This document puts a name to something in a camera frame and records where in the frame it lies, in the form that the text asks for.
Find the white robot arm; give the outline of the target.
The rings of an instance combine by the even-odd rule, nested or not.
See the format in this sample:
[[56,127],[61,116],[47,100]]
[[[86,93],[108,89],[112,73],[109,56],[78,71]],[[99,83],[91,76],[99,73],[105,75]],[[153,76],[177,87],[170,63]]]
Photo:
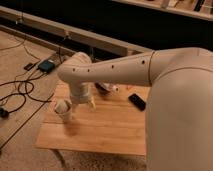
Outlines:
[[178,48],[97,63],[78,52],[58,76],[75,104],[91,98],[90,82],[148,86],[147,171],[213,171],[213,52]]

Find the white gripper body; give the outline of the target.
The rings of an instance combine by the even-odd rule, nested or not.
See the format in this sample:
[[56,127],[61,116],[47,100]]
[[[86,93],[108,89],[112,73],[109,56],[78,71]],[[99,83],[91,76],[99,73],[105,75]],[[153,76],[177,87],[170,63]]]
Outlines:
[[70,84],[70,99],[75,104],[84,104],[92,99],[88,83]]

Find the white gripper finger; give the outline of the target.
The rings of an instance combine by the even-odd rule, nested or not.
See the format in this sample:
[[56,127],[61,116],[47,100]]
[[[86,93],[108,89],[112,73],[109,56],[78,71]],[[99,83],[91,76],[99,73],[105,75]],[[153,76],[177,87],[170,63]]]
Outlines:
[[89,101],[87,102],[87,105],[89,106],[89,108],[90,108],[91,110],[96,110],[96,105],[95,105],[95,101],[94,101],[94,100],[89,100]]
[[77,109],[77,104],[71,104],[71,107],[70,107],[70,113],[75,113],[76,112],[76,109]]

